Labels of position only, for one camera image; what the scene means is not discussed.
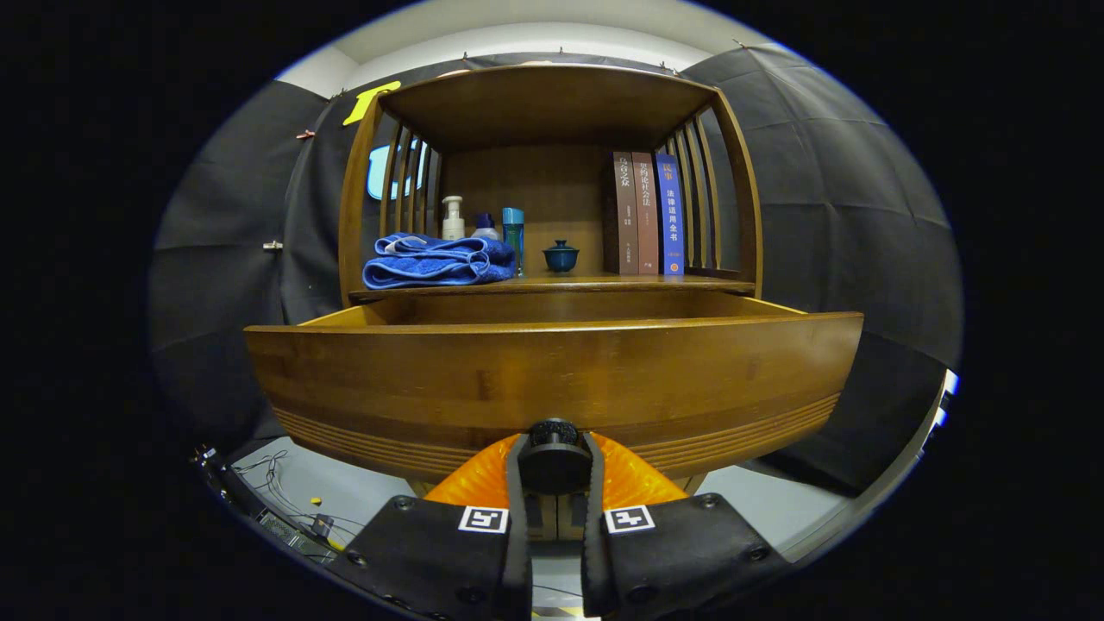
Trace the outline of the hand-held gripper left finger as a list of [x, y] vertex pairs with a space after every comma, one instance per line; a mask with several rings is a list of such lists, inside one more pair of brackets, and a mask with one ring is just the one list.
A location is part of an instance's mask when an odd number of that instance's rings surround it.
[[529, 620], [532, 568], [518, 457], [528, 434], [479, 456], [498, 503], [397, 495], [332, 562], [346, 587], [394, 620]]

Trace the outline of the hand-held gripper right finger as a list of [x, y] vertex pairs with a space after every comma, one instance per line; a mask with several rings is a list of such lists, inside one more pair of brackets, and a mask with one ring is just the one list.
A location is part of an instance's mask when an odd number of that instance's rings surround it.
[[716, 492], [689, 495], [607, 436], [592, 460], [582, 552], [585, 614], [603, 620], [732, 620], [781, 581], [788, 559]]

